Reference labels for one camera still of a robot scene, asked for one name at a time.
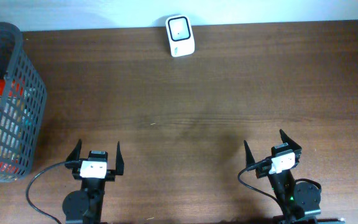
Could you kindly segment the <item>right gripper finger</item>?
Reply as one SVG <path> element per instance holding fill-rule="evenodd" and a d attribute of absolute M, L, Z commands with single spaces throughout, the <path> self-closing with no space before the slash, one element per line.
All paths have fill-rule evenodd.
<path fill-rule="evenodd" d="M 291 139 L 283 129 L 279 130 L 283 145 L 293 151 L 302 150 L 301 146 Z"/>
<path fill-rule="evenodd" d="M 246 152 L 246 167 L 250 168 L 255 164 L 255 159 L 246 140 L 244 140 L 244 147 Z"/>

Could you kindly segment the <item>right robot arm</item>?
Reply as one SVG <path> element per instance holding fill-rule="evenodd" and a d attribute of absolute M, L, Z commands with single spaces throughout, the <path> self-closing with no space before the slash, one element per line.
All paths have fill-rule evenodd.
<path fill-rule="evenodd" d="M 256 162 L 250 147 L 244 141 L 246 168 L 237 179 L 246 187 L 272 198 L 282 211 L 273 218 L 275 223 L 318 223 L 321 213 L 321 184 L 310 179 L 295 179 L 291 170 L 300 162 L 302 148 L 283 131 L 279 130 L 282 143 L 271 148 L 271 156 Z M 275 195 L 270 195 L 241 180 L 244 172 L 255 171 L 256 178 L 267 177 Z"/>

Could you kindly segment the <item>orange spaghetti pasta package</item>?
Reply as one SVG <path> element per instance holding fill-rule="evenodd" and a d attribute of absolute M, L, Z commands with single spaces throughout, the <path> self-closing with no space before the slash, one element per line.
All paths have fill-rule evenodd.
<path fill-rule="evenodd" d="M 6 81 L 4 79 L 0 79 L 0 102 L 2 99 L 2 94 L 5 86 L 6 86 Z M 24 88 L 20 84 L 16 83 L 15 80 L 12 81 L 11 88 L 15 91 L 15 94 L 13 93 L 13 91 L 10 91 L 8 97 L 12 97 L 12 96 L 16 97 L 17 94 L 23 96 Z"/>

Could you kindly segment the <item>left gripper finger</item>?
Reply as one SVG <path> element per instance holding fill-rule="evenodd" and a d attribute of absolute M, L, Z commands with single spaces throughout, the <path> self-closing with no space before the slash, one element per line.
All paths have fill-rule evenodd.
<path fill-rule="evenodd" d="M 117 143 L 117 149 L 116 149 L 115 175 L 124 175 L 124 159 L 121 153 L 120 142 Z"/>
<path fill-rule="evenodd" d="M 67 162 L 78 161 L 80 159 L 81 147 L 82 147 L 82 140 L 79 139 L 76 146 L 67 157 L 66 161 Z"/>

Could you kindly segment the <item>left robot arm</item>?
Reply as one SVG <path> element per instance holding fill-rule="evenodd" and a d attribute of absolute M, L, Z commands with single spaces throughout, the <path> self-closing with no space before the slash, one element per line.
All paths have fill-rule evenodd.
<path fill-rule="evenodd" d="M 81 147 L 79 140 L 65 161 L 73 178 L 81 181 L 81 188 L 65 197 L 62 210 L 66 223 L 100 223 L 105 185 L 124 174 L 124 159 L 117 144 L 115 168 L 108 169 L 106 151 L 90 151 L 87 158 L 81 158 Z"/>

